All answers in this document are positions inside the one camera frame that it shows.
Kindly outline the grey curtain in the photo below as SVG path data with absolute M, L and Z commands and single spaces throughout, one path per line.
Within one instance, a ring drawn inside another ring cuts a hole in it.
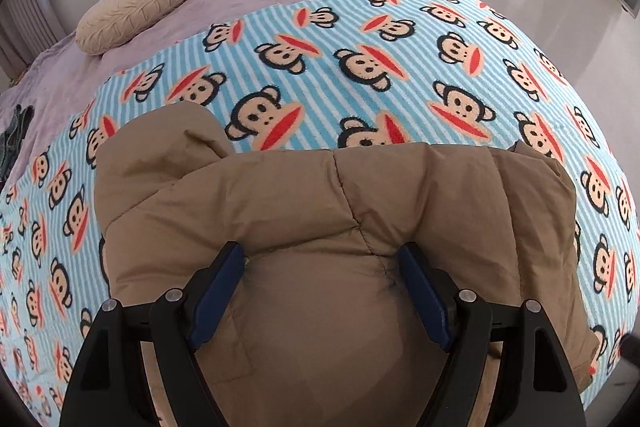
M 1 68 L 9 80 L 65 36 L 50 0 L 1 0 Z

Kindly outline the cream round textured pillow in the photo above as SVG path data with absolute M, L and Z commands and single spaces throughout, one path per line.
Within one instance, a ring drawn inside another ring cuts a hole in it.
M 81 17 L 75 42 L 96 56 L 122 46 L 177 9 L 186 0 L 100 0 Z

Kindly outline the dark teal folded jeans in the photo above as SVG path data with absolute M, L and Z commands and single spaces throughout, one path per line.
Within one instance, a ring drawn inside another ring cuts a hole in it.
M 11 170 L 20 155 L 23 140 L 25 139 L 28 127 L 34 118 L 34 106 L 26 107 L 17 104 L 9 126 L 1 133 L 0 143 L 0 182 L 1 186 L 6 185 Z

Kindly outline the tan puffer jacket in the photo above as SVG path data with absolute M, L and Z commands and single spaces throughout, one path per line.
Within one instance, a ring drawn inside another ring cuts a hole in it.
M 490 303 L 538 300 L 579 389 L 599 341 L 574 245 L 575 187 L 531 147 L 406 143 L 236 153 L 193 103 L 121 127 L 96 153 L 111 295 L 150 303 L 240 243 L 247 265 L 198 364 L 233 426 L 412 426 L 445 355 L 396 254 Z

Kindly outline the monkey print striped blanket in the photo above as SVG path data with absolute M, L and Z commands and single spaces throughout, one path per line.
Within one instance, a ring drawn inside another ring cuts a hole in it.
M 2 94 L 3 127 L 34 114 L 1 193 L 1 363 L 36 423 L 58 422 L 81 333 L 107 294 L 96 151 L 180 101 L 209 110 L 238 152 L 522 141 L 559 161 L 577 191 L 577 273 L 600 340 L 582 401 L 615 369 L 639 306 L 636 205 L 548 55 L 480 0 L 307 0 L 200 25 L 127 68 L 66 39 Z

